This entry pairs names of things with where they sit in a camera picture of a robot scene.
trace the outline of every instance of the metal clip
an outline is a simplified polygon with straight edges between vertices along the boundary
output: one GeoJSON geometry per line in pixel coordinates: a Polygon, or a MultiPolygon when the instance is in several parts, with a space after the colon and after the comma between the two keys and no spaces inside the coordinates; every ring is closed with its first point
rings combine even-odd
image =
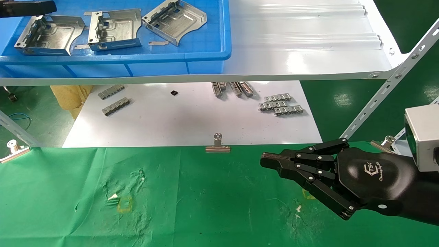
{"type": "Polygon", "coordinates": [[[30,151],[29,147],[25,148],[24,146],[18,146],[16,140],[8,141],[6,146],[11,150],[11,154],[6,156],[5,158],[0,159],[0,163],[2,164],[30,151]]]}
{"type": "Polygon", "coordinates": [[[229,146],[223,146],[221,139],[223,135],[221,133],[216,133],[213,135],[213,146],[206,147],[206,153],[230,153],[229,146]]]}
{"type": "Polygon", "coordinates": [[[378,148],[379,150],[386,153],[395,153],[392,150],[392,143],[395,142],[395,138],[391,135],[388,135],[384,138],[383,142],[371,141],[372,146],[378,148]]]}

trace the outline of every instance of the white shelf board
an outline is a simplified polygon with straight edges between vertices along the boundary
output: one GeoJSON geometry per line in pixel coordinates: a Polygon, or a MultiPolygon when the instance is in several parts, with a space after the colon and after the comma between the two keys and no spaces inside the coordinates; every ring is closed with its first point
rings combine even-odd
{"type": "Polygon", "coordinates": [[[322,142],[300,82],[250,85],[252,98],[236,97],[229,86],[217,98],[211,83],[130,84],[105,100],[97,94],[109,86],[95,86],[63,147],[207,146],[216,132],[223,134],[225,145],[322,142]],[[301,105],[305,112],[277,117],[258,110],[264,96],[282,93],[290,93],[289,105],[301,105]],[[123,97],[132,104],[110,116],[102,113],[123,97]]]}
{"type": "Polygon", "coordinates": [[[232,56],[221,75],[2,78],[0,85],[364,79],[407,57],[373,0],[231,0],[230,21],[232,56]]]}

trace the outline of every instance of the black robotic arm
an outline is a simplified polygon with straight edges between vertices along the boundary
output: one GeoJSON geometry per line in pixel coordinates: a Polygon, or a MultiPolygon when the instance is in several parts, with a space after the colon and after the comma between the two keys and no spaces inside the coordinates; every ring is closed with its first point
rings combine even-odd
{"type": "Polygon", "coordinates": [[[55,12],[54,1],[15,2],[0,0],[0,18],[16,16],[45,15],[55,12]]]}
{"type": "Polygon", "coordinates": [[[368,153],[341,138],[263,153],[260,163],[296,181],[342,219],[368,209],[439,225],[439,172],[420,172],[412,157],[368,153]]]}

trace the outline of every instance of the metal connector strip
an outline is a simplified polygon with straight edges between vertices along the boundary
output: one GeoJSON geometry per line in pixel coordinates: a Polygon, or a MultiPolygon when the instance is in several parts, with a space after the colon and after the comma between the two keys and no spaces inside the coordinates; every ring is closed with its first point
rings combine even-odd
{"type": "Polygon", "coordinates": [[[273,110],[278,107],[287,107],[287,103],[285,101],[259,103],[259,111],[273,110]]]}
{"type": "Polygon", "coordinates": [[[300,114],[303,112],[303,109],[301,106],[299,105],[294,105],[294,106],[284,106],[284,107],[277,107],[274,108],[274,114],[276,116],[280,116],[280,115],[288,115],[288,114],[300,114]]]}
{"type": "Polygon", "coordinates": [[[212,82],[212,89],[216,97],[221,97],[221,89],[218,82],[212,82]]]}
{"type": "Polygon", "coordinates": [[[223,146],[221,139],[223,135],[221,133],[215,133],[213,135],[213,146],[206,147],[206,153],[230,153],[229,146],[223,146]]]}
{"type": "Polygon", "coordinates": [[[104,100],[104,99],[112,96],[113,94],[121,91],[124,88],[125,88],[125,85],[114,85],[114,86],[100,92],[97,95],[101,98],[101,100],[104,100]]]}
{"type": "Polygon", "coordinates": [[[247,97],[253,96],[254,91],[246,81],[240,81],[239,85],[247,97]]]}
{"type": "Polygon", "coordinates": [[[277,94],[277,95],[264,97],[264,102],[290,101],[291,99],[292,99],[291,95],[286,93],[286,94],[277,94]]]}
{"type": "Polygon", "coordinates": [[[121,109],[129,104],[130,104],[130,100],[127,97],[125,97],[125,98],[117,101],[116,103],[105,107],[104,109],[102,109],[102,112],[104,113],[104,115],[109,116],[109,115],[115,113],[117,110],[119,110],[119,109],[121,109]]]}
{"type": "Polygon", "coordinates": [[[230,83],[230,86],[232,87],[233,92],[236,94],[236,97],[241,97],[242,90],[241,90],[241,87],[239,86],[239,83],[237,81],[231,81],[229,83],[230,83]]]}

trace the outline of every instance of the sheet metal part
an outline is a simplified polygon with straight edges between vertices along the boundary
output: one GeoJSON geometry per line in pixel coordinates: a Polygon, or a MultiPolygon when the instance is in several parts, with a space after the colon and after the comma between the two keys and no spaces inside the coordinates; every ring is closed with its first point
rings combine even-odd
{"type": "Polygon", "coordinates": [[[240,81],[239,82],[239,86],[241,86],[241,90],[244,92],[244,94],[247,97],[251,97],[253,96],[253,94],[255,93],[252,89],[252,87],[248,84],[248,82],[246,81],[240,81]]]}
{"type": "Polygon", "coordinates": [[[221,97],[221,89],[218,82],[212,82],[212,89],[216,97],[221,97]]]}
{"type": "Polygon", "coordinates": [[[14,48],[25,55],[70,56],[70,46],[84,27],[79,16],[32,16],[14,48]]]}
{"type": "Polygon", "coordinates": [[[104,99],[112,96],[113,94],[121,91],[124,88],[125,88],[125,85],[114,85],[114,86],[100,92],[97,95],[101,98],[101,100],[104,100],[104,99]]]}
{"type": "Polygon", "coordinates": [[[239,86],[239,82],[231,81],[229,83],[230,83],[230,86],[232,87],[233,92],[236,94],[236,97],[241,97],[242,96],[242,89],[239,86]]]}
{"type": "Polygon", "coordinates": [[[277,95],[264,97],[264,102],[290,101],[291,99],[292,99],[291,95],[286,93],[286,94],[277,94],[277,95]]]}
{"type": "Polygon", "coordinates": [[[296,113],[297,114],[303,113],[303,109],[300,105],[283,106],[283,107],[274,108],[274,114],[276,116],[296,114],[296,113]]]}
{"type": "Polygon", "coordinates": [[[165,0],[142,20],[146,28],[178,46],[185,34],[201,28],[207,22],[207,15],[181,0],[165,0]]]}
{"type": "Polygon", "coordinates": [[[287,107],[287,103],[285,101],[277,101],[277,102],[264,102],[259,103],[259,111],[268,111],[273,110],[278,107],[287,107]]]}
{"type": "Polygon", "coordinates": [[[117,110],[120,110],[121,108],[123,108],[129,104],[130,104],[130,100],[127,97],[125,97],[125,98],[105,107],[104,109],[102,109],[102,112],[104,113],[104,115],[109,116],[109,115],[115,113],[117,110]]]}
{"type": "Polygon", "coordinates": [[[142,26],[140,9],[91,13],[88,44],[93,51],[141,46],[137,31],[142,26]]]}
{"type": "Polygon", "coordinates": [[[206,153],[230,153],[230,147],[223,146],[221,143],[222,138],[221,133],[215,133],[213,135],[213,146],[206,147],[206,153]]]}

